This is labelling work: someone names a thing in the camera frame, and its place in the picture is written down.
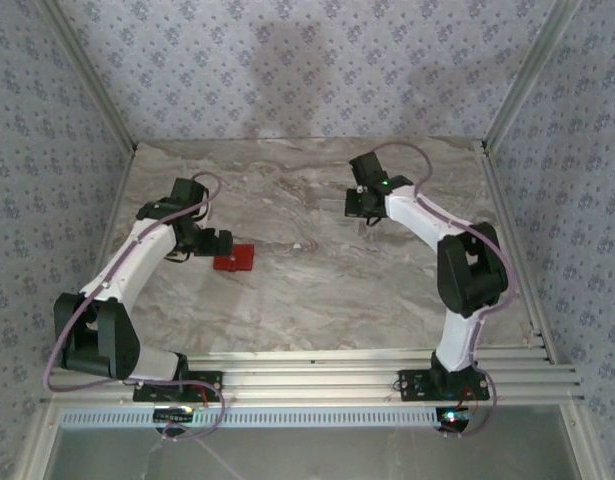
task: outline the cable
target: cable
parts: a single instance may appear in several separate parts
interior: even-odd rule
[[[453,225],[465,232],[468,232],[469,234],[473,235],[474,237],[476,237],[477,239],[479,239],[480,241],[482,241],[485,245],[487,245],[493,252],[494,254],[500,259],[500,261],[502,262],[503,266],[505,267],[505,271],[507,273],[507,278],[509,281],[509,292],[505,298],[505,300],[503,300],[502,303],[493,306],[492,308],[489,308],[487,310],[483,310],[478,314],[478,322],[476,323],[476,326],[474,327],[474,331],[472,332],[472,336],[469,340],[469,346],[468,346],[468,351],[469,351],[469,362],[471,364],[471,367],[474,369],[474,371],[476,371],[477,373],[480,373],[481,375],[483,375],[486,379],[487,379],[487,383],[490,385],[491,387],[491,393],[492,393],[492,408],[489,412],[489,415],[487,415],[487,417],[485,418],[485,420],[478,425],[476,428],[466,432],[466,433],[458,433],[457,436],[458,437],[470,437],[473,436],[481,431],[483,431],[492,421],[492,419],[494,418],[495,414],[496,414],[496,410],[498,408],[498,391],[496,389],[496,383],[494,382],[493,378],[491,377],[491,375],[489,374],[489,372],[487,372],[486,370],[483,370],[482,368],[480,368],[477,364],[476,361],[474,359],[474,355],[476,353],[476,348],[478,346],[478,340],[480,337],[480,332],[482,330],[482,326],[485,323],[485,319],[487,316],[499,312],[501,310],[504,310],[505,308],[509,307],[511,305],[511,303],[514,301],[514,298],[516,296],[516,288],[517,288],[517,281],[516,281],[516,274],[514,272],[514,269],[511,266],[511,262],[509,261],[509,259],[507,258],[507,256],[496,246],[496,244],[494,244],[494,242],[492,242],[489,238],[487,238],[485,235],[481,234],[480,232],[474,230],[473,228],[471,228],[469,225],[465,225],[462,222],[457,222],[455,220],[450,219],[449,217],[447,217],[446,215],[436,211],[434,208],[432,208],[429,204],[427,204],[422,198],[419,198],[419,191],[420,188],[423,186],[423,184],[425,182],[427,182],[427,180],[429,180],[431,178],[431,175],[433,173],[433,167],[431,164],[431,160],[429,158],[429,155],[427,155],[427,152],[425,152],[422,148],[420,148],[418,145],[415,145],[413,143],[409,143],[409,142],[386,142],[383,144],[378,145],[377,147],[375,147],[372,152],[376,152],[377,150],[383,148],[383,147],[388,147],[388,146],[392,146],[392,145],[401,145],[401,146],[405,146],[405,147],[410,147],[413,148],[414,150],[416,150],[418,153],[420,153],[422,155],[422,157],[425,159],[425,163],[427,164],[427,173],[425,174],[425,176],[419,180],[415,185],[414,185],[414,201],[418,202],[418,204],[430,215],[432,215],[433,217],[435,217],[437,220],[440,220],[441,222],[447,223],[449,225]]]
[[[43,373],[43,386],[45,387],[45,389],[53,393],[75,392],[78,390],[93,388],[99,385],[103,385],[105,383],[116,381],[115,379],[105,378],[102,380],[97,380],[95,382],[86,383],[84,385],[76,385],[76,386],[71,386],[71,387],[54,387],[53,385],[51,385],[49,378],[51,376],[51,370],[54,364],[56,363],[56,359],[58,358],[58,354],[60,353],[60,349],[62,348],[63,344],[67,340],[67,337],[69,336],[69,333],[71,332],[72,328],[74,328],[74,325],[76,324],[80,316],[85,312],[85,310],[91,305],[91,303],[95,300],[95,298],[103,290],[104,288],[103,285],[105,283],[109,283],[113,279],[116,272],[120,269],[120,267],[123,265],[127,257],[129,257],[131,252],[134,250],[134,248],[136,248],[136,246],[140,243],[140,241],[143,238],[145,238],[147,235],[149,235],[155,228],[159,227],[160,225],[163,225],[171,220],[175,220],[178,217],[182,217],[183,215],[187,215],[188,213],[198,210],[204,207],[205,205],[207,205],[208,203],[212,202],[218,196],[222,188],[222,184],[223,184],[222,179],[218,175],[215,175],[211,172],[205,172],[205,171],[195,173],[191,178],[192,180],[195,180],[196,178],[202,175],[210,175],[216,180],[217,182],[216,190],[212,194],[210,194],[206,199],[202,200],[201,202],[195,205],[192,205],[191,207],[185,208],[179,212],[172,213],[171,215],[167,215],[166,217],[163,217],[160,220],[152,223],[147,228],[145,228],[142,232],[140,232],[138,236],[136,237],[136,240],[132,241],[127,246],[127,248],[125,248],[125,250],[123,250],[123,252],[119,255],[118,259],[114,262],[114,264],[111,266],[111,268],[107,272],[107,275],[105,275],[102,282],[100,282],[100,285],[98,285],[94,289],[94,291],[87,298],[85,298],[83,303],[80,304],[80,306],[76,309],[76,311],[70,317],[69,321],[63,328],[62,332],[60,332],[60,335],[58,335],[58,338],[56,339],[56,344],[54,345],[54,348],[52,349],[51,354],[49,355],[49,360],[47,360],[47,365],[45,366],[45,371]]]

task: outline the red block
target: red block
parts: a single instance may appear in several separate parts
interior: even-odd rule
[[[254,245],[234,245],[229,257],[214,257],[214,270],[249,272],[254,267]]]

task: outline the robotic arm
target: robotic arm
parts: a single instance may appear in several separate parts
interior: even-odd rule
[[[76,309],[101,285],[102,290],[80,316],[62,346],[58,363],[102,377],[125,380],[180,380],[187,372],[184,355],[142,345],[134,330],[131,310],[136,297],[156,265],[163,259],[180,261],[180,255],[228,256],[230,232],[205,228],[209,203],[141,235],[165,217],[208,199],[207,189],[193,179],[178,178],[169,197],[149,202],[136,215],[129,237],[103,271],[77,295],[63,293],[54,304],[56,337]],[[133,242],[138,244],[128,248]],[[114,270],[111,280],[109,273]]]
[[[370,226],[391,218],[414,232],[438,256],[437,287],[447,310],[429,375],[440,396],[450,397],[463,388],[466,377],[474,376],[470,371],[470,341],[481,310],[495,305],[507,289],[505,268],[481,240],[456,226],[469,222],[419,194],[409,179],[400,175],[389,178],[374,152],[350,164],[358,186],[347,190],[345,216],[366,218]],[[450,222],[438,220],[419,200]],[[471,227],[499,245],[489,223]]]

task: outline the marble table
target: marble table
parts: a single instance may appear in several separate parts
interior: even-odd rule
[[[434,177],[424,192],[471,221],[496,224],[468,140],[412,139],[429,152]],[[225,179],[209,226],[253,243],[252,272],[217,272],[208,258],[161,262],[132,317],[141,338],[175,351],[434,348],[444,305],[433,251],[389,220],[368,228],[345,218],[355,186],[349,160],[384,139],[231,140],[140,144],[120,204],[112,250],[144,203],[167,196],[176,177],[199,170]],[[379,158],[410,179],[424,162],[406,147]],[[213,188],[207,179],[208,188]],[[482,343],[522,345],[531,326],[517,298],[492,316]]]

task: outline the patterned wallpaper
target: patterned wallpaper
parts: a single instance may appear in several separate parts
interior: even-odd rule
[[[0,478],[42,394],[53,301],[88,279],[124,161],[34,2],[0,1]]]
[[[483,137],[551,0],[59,0],[137,140]]]
[[[583,0],[496,155],[615,475],[615,0]]]

